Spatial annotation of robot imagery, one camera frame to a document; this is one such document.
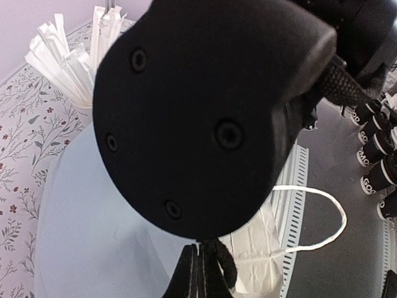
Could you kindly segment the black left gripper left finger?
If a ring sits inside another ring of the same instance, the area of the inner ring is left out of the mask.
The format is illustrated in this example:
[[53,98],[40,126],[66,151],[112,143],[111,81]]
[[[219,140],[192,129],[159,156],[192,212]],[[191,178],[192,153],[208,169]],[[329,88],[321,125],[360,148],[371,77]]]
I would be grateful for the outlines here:
[[197,286],[198,251],[196,245],[186,245],[163,298],[195,298]]

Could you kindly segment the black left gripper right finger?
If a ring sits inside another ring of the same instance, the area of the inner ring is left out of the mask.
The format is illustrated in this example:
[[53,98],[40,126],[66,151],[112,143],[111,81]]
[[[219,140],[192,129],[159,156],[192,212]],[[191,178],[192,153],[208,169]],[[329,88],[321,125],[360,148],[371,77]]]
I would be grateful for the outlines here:
[[214,253],[199,244],[198,298],[232,298]]

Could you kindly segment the light blue paper bag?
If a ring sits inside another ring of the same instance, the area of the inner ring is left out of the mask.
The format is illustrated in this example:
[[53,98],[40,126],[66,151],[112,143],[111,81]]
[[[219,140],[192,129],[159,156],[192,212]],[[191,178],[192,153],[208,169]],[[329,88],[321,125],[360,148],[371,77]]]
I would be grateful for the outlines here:
[[[233,297],[279,297],[283,258],[303,251],[281,247],[270,199],[222,240],[238,268]],[[122,197],[89,126],[50,165],[38,220],[35,295],[162,297],[183,247],[193,244],[154,226]]]

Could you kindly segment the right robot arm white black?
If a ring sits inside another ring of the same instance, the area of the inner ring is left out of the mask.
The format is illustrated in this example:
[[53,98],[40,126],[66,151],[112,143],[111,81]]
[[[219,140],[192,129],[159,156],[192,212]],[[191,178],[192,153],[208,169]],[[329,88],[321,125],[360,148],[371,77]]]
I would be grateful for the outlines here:
[[396,60],[395,1],[153,1],[96,74],[93,121],[123,198],[194,241],[164,297],[229,297],[219,238],[274,189],[327,99],[380,97]]

